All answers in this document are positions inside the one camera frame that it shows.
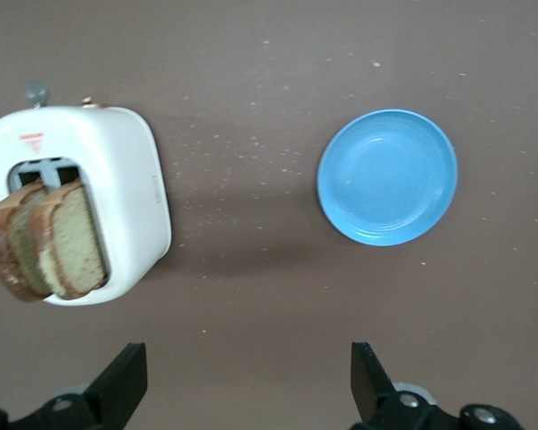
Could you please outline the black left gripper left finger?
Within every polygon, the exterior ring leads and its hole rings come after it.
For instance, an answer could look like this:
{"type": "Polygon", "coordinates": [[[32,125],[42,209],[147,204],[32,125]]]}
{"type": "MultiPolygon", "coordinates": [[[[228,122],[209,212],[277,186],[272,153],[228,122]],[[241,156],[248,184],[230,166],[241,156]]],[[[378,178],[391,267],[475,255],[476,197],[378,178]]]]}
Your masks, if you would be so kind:
{"type": "Polygon", "coordinates": [[[35,413],[38,429],[123,429],[147,391],[146,347],[130,343],[81,393],[65,393],[35,413]]]}

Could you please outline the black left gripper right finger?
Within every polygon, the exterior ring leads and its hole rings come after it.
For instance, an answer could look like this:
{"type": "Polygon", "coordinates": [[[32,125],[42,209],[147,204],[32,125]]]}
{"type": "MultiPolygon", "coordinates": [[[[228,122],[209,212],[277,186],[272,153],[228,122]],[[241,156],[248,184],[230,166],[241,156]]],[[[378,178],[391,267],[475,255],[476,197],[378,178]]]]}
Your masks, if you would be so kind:
{"type": "Polygon", "coordinates": [[[425,392],[394,385],[367,342],[351,344],[351,393],[360,415],[354,429],[430,429],[432,405],[425,392]]]}

